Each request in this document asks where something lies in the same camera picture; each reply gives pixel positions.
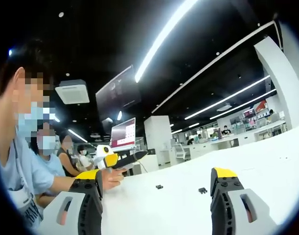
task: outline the black ceiling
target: black ceiling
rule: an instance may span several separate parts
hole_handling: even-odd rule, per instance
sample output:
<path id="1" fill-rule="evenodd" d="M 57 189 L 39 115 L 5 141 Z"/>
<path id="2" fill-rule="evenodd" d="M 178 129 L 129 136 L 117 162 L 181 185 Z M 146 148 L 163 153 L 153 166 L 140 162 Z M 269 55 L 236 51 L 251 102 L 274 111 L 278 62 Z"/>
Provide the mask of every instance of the black ceiling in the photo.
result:
<path id="1" fill-rule="evenodd" d="M 27 26 L 17 24 L 13 32 L 37 35 L 50 45 L 57 58 L 56 84 L 83 79 L 88 87 L 88 104 L 65 105 L 53 92 L 51 100 L 61 120 L 55 129 L 71 128 L 89 141 L 93 141 L 91 133 L 103 133 L 95 93 L 129 65 L 138 69 L 182 2 L 52 0 L 35 6 L 36 12 L 26 10 L 23 14 Z M 216 58 L 217 52 L 224 52 L 257 29 L 258 24 L 271 21 L 278 9 L 274 1 L 226 0 L 218 4 L 199 0 L 171 31 L 138 83 L 142 102 L 123 111 L 125 118 L 137 117 L 138 135 L 144 135 L 144 120 L 181 83 Z M 60 12 L 64 12 L 62 18 L 58 17 Z M 278 43 L 274 27 L 257 34 L 202 73 L 155 115 L 169 115 L 175 129 L 211 122 L 209 118 L 218 114 L 218 107 L 188 121 L 184 117 L 263 78 L 253 45 L 266 35 Z M 15 43 L 16 40 L 9 39 L 8 44 Z M 265 92 L 265 85 L 260 84 L 231 100 L 231 105 L 236 107 Z"/>

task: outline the chair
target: chair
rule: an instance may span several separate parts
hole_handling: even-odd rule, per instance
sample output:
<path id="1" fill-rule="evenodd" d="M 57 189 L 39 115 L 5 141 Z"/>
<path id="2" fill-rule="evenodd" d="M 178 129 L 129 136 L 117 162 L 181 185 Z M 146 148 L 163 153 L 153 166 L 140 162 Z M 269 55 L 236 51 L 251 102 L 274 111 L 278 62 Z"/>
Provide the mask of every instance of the chair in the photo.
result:
<path id="1" fill-rule="evenodd" d="M 190 155 L 185 152 L 185 150 L 183 149 L 182 144 L 177 143 L 173 147 L 174 147 L 174 150 L 175 150 L 175 157 L 176 158 L 183 159 L 184 161 L 189 160 Z"/>

